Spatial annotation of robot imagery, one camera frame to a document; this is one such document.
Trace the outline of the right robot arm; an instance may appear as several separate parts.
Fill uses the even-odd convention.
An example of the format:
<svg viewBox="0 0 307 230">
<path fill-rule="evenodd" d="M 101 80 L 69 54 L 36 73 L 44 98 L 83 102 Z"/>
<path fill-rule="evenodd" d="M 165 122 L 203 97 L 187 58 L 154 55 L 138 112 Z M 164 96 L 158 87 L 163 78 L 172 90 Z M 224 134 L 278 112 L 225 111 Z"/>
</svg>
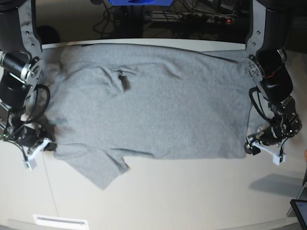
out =
<svg viewBox="0 0 307 230">
<path fill-rule="evenodd" d="M 36 30 L 34 0 L 2 0 L 0 2 L 0 134 L 3 139 L 29 148 L 39 146 L 53 151 L 57 145 L 46 128 L 39 123 L 50 102 L 51 93 L 40 84 L 44 68 L 42 43 Z M 46 93 L 46 102 L 38 113 L 39 91 Z M 21 120 L 31 96 L 35 97 L 29 117 Z"/>
</svg>

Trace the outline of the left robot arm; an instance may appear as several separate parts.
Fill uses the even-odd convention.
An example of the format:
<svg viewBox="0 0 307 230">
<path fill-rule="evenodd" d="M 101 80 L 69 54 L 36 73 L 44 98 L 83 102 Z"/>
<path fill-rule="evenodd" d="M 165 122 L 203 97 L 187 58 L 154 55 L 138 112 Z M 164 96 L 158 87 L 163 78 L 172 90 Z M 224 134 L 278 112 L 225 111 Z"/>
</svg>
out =
<svg viewBox="0 0 307 230">
<path fill-rule="evenodd" d="M 306 8 L 305 0 L 250 1 L 250 31 L 246 38 L 248 72 L 255 83 L 249 90 L 252 105 L 268 126 L 247 136 L 245 151 L 257 155 L 260 146 L 283 144 L 302 128 L 291 96 L 293 83 L 284 50 L 293 14 Z"/>
</svg>

